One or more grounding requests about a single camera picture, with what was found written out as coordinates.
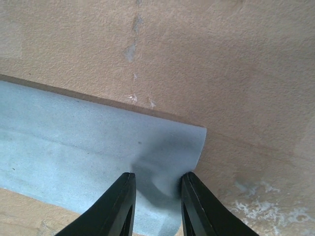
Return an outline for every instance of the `textured surface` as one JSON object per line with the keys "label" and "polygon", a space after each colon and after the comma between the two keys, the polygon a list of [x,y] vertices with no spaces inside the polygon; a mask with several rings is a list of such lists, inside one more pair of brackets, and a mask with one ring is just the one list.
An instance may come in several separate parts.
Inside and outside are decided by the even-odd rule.
{"label": "textured surface", "polygon": [[196,173],[230,210],[262,235],[315,234],[314,1],[0,3],[19,30],[2,74],[207,127]]}
{"label": "textured surface", "polygon": [[134,231],[174,235],[206,129],[0,81],[0,187],[83,213],[136,174]]}
{"label": "textured surface", "polygon": [[79,216],[9,190],[0,189],[0,199],[7,203],[0,211],[2,236],[53,236]]}

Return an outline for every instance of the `cardboard surface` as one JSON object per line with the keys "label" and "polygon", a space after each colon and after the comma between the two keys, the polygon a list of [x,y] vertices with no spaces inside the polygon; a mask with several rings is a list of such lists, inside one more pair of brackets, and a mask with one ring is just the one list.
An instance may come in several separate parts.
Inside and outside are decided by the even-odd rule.
{"label": "cardboard surface", "polygon": [[79,214],[27,196],[0,189],[2,236],[53,236]]}
{"label": "cardboard surface", "polygon": [[195,172],[233,213],[315,234],[313,1],[0,4],[2,80],[207,127]]}

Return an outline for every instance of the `white residue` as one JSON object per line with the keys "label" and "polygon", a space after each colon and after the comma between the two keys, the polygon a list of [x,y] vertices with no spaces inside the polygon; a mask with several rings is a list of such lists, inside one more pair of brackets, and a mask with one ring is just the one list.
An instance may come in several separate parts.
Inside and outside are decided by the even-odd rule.
{"label": "white residue", "polygon": [[127,96],[122,96],[122,97],[128,98],[129,102],[132,102],[132,103],[136,103],[138,101],[136,94],[129,94]]}
{"label": "white residue", "polygon": [[246,198],[254,196],[257,188],[259,187],[256,184],[240,183],[239,181],[235,181],[234,184],[242,193],[245,193]]}
{"label": "white residue", "polygon": [[131,44],[129,47],[127,47],[124,50],[124,56],[129,62],[133,61],[133,58],[135,55],[136,55],[136,42],[134,42],[133,44]]}
{"label": "white residue", "polygon": [[279,189],[272,187],[269,183],[267,183],[265,181],[260,182],[260,184],[265,187],[265,192],[266,193],[273,192],[273,191],[280,193]]}
{"label": "white residue", "polygon": [[156,103],[150,98],[149,98],[149,101],[150,101],[150,107],[153,109],[156,106]]}
{"label": "white residue", "polygon": [[315,219],[306,213],[307,208],[305,207],[297,207],[293,211],[286,213],[282,212],[278,205],[278,203],[259,202],[258,200],[253,201],[251,204],[235,201],[234,208],[231,210],[242,212],[246,219],[272,222],[275,235],[281,233],[280,228],[284,228],[292,223],[315,222]]}

